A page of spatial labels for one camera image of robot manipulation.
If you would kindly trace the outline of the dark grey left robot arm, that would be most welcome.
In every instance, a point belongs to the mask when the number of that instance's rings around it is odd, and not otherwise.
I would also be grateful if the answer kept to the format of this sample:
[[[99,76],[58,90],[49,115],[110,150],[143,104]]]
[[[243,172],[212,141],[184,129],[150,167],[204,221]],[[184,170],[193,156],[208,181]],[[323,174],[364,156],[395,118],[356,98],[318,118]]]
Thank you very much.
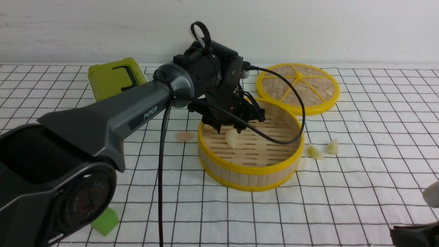
[[[249,67],[230,48],[195,41],[143,85],[2,133],[1,246],[49,247],[97,219],[126,168],[124,140],[170,105],[217,131],[263,122],[239,86]]]

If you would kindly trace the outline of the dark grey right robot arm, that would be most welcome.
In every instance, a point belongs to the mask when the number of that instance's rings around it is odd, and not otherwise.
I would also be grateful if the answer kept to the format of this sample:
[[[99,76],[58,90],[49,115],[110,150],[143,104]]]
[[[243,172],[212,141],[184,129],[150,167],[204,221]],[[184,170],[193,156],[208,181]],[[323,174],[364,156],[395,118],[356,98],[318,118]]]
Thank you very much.
[[[423,193],[425,203],[432,208],[439,208],[439,182],[428,186]],[[390,237],[395,247],[438,247],[439,222],[394,226]]]

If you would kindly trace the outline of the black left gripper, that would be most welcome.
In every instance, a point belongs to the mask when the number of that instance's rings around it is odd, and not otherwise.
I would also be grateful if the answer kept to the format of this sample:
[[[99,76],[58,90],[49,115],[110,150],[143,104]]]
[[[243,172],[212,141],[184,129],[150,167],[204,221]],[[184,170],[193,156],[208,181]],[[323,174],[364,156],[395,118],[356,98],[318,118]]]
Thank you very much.
[[[205,47],[194,41],[182,55],[174,56],[173,61],[191,77],[195,98],[204,95],[203,102],[239,117],[234,123],[237,133],[246,130],[252,120],[265,121],[265,110],[253,105],[253,99],[248,102],[244,98],[239,83],[244,69],[250,64],[235,50],[215,41]],[[222,124],[213,116],[203,116],[202,123],[221,132]]]

